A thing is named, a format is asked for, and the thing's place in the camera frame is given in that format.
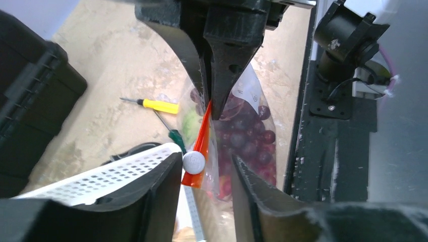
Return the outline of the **red grape bunch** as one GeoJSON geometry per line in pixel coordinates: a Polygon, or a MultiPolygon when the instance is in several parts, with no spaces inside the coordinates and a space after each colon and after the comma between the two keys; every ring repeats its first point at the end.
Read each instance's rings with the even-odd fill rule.
{"type": "Polygon", "coordinates": [[[219,120],[211,121],[217,143],[217,174],[219,193],[216,198],[227,201],[232,197],[232,157],[243,159],[249,168],[271,185],[276,185],[276,133],[266,127],[272,121],[266,103],[254,101],[255,89],[250,97],[231,93],[219,120]]]}

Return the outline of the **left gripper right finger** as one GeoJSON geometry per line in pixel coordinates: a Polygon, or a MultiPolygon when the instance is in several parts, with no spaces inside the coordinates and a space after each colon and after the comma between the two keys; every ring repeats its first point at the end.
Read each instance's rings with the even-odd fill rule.
{"type": "Polygon", "coordinates": [[[237,241],[427,241],[427,207],[306,203],[281,192],[232,157],[237,241]]]}

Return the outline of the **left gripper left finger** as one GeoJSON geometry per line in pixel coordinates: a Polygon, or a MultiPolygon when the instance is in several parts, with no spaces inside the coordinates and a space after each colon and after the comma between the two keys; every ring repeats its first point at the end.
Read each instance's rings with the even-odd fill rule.
{"type": "Polygon", "coordinates": [[[2,199],[1,241],[171,241],[182,155],[94,205],[66,206],[48,199],[2,199]]]}

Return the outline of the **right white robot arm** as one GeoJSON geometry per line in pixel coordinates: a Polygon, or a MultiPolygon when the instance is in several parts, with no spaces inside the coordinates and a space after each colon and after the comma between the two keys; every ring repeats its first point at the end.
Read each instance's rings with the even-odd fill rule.
{"type": "MultiPolygon", "coordinates": [[[[420,1],[333,1],[319,21],[314,41],[327,60],[319,75],[367,62],[378,39],[402,10],[420,1]]],[[[289,7],[311,9],[316,1],[135,1],[136,18],[150,27],[180,59],[214,120],[221,118],[229,93],[289,7]]]]}

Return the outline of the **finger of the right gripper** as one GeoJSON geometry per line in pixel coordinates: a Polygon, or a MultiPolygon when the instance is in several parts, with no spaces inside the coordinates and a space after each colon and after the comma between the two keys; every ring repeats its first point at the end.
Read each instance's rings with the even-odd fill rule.
{"type": "Polygon", "coordinates": [[[203,38],[211,63],[211,116],[219,120],[229,93],[264,40],[270,1],[219,1],[210,4],[203,38]]]}
{"type": "Polygon", "coordinates": [[[203,104],[210,100],[211,50],[203,38],[206,7],[201,1],[136,1],[136,18],[174,51],[203,104]]]}

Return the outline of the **clear zip top bag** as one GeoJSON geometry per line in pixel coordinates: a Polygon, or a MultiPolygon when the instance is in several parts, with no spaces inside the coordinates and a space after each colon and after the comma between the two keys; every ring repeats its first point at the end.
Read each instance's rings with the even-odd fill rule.
{"type": "Polygon", "coordinates": [[[200,174],[184,173],[182,184],[194,196],[198,241],[234,241],[232,158],[238,157],[271,185],[277,183],[276,129],[270,107],[252,66],[229,93],[219,120],[209,120],[200,174]]]}

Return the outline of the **green cabbage head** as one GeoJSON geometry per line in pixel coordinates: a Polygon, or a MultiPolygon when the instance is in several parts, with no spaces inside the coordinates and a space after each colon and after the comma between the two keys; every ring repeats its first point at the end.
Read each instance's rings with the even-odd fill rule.
{"type": "Polygon", "coordinates": [[[187,148],[196,141],[201,122],[202,116],[200,116],[195,109],[191,109],[184,113],[181,123],[181,135],[187,148]]]}

